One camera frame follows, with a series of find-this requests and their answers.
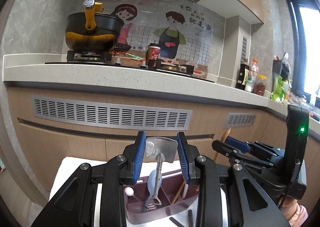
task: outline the window frame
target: window frame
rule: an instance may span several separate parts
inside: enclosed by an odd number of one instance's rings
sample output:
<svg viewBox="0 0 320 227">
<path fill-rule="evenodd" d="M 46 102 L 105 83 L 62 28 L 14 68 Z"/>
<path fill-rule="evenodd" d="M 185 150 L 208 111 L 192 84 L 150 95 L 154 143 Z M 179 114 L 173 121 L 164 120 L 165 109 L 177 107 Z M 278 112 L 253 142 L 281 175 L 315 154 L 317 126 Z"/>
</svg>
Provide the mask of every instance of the window frame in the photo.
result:
<svg viewBox="0 0 320 227">
<path fill-rule="evenodd" d="M 300 91 L 304 95 L 304 85 L 307 66 L 307 46 L 303 28 L 303 21 L 300 14 L 300 7 L 319 10 L 314 0 L 287 0 L 293 29 L 294 41 L 294 69 L 292 77 L 292 92 L 297 95 Z"/>
</svg>

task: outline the ventilation grille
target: ventilation grille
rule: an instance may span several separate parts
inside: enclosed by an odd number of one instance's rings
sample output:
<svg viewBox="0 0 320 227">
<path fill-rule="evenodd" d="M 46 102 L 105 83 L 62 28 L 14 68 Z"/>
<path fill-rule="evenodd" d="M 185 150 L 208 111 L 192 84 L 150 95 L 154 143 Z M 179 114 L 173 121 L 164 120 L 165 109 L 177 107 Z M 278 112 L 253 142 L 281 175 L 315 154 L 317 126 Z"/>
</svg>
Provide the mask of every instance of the ventilation grille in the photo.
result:
<svg viewBox="0 0 320 227">
<path fill-rule="evenodd" d="M 243 36 L 242 37 L 241 63 L 244 62 L 244 59 L 247 56 L 247 43 L 248 43 L 248 39 Z"/>
<path fill-rule="evenodd" d="M 32 96 L 34 116 L 105 128 L 187 130 L 192 110 L 128 106 Z"/>
<path fill-rule="evenodd" d="M 255 114 L 229 113 L 225 128 L 250 127 L 254 123 Z"/>
</svg>

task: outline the white ball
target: white ball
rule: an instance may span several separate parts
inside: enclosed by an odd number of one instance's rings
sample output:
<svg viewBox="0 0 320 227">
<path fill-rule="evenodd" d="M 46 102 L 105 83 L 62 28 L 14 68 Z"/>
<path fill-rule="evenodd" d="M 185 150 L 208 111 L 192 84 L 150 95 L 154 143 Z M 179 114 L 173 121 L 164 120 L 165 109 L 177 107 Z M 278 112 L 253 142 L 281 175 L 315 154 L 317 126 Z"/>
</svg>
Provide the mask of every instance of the white ball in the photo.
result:
<svg viewBox="0 0 320 227">
<path fill-rule="evenodd" d="M 127 196 L 133 196 L 133 194 L 134 194 L 134 191 L 131 187 L 126 187 L 124 189 L 124 192 L 126 193 Z"/>
</svg>

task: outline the green shirt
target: green shirt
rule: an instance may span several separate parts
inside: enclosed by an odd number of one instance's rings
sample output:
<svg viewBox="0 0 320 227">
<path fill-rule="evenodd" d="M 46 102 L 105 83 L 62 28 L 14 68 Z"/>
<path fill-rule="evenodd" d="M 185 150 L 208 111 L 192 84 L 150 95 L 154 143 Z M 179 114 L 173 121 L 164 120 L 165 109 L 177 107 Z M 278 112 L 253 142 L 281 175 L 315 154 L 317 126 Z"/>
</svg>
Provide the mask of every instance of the green shirt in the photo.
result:
<svg viewBox="0 0 320 227">
<path fill-rule="evenodd" d="M 158 30 L 156 30 L 153 34 L 155 36 L 158 36 L 160 37 L 161 34 L 166 30 L 166 28 L 160 28 Z M 177 30 L 171 30 L 171 29 L 168 29 L 165 33 L 166 35 L 168 36 L 171 36 L 171 37 L 175 37 L 177 38 L 178 37 L 178 31 Z M 183 34 L 179 32 L 179 44 L 186 44 L 186 39 L 184 38 Z"/>
</svg>

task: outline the yellow pot handle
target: yellow pot handle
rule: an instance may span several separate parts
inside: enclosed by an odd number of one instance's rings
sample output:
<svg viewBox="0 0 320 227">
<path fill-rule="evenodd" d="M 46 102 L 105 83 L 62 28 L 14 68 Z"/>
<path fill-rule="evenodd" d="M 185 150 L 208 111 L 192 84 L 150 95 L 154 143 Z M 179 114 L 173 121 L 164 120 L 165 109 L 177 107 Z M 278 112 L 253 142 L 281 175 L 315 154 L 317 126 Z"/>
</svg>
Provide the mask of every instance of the yellow pot handle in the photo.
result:
<svg viewBox="0 0 320 227">
<path fill-rule="evenodd" d="M 84 14 L 85 14 L 85 28 L 87 31 L 92 31 L 96 28 L 96 22 L 94 20 L 94 11 L 95 11 L 95 4 L 94 0 L 85 0 L 83 2 Z"/>
<path fill-rule="evenodd" d="M 102 13 L 102 3 L 95 2 L 94 11 L 96 13 Z"/>
</svg>

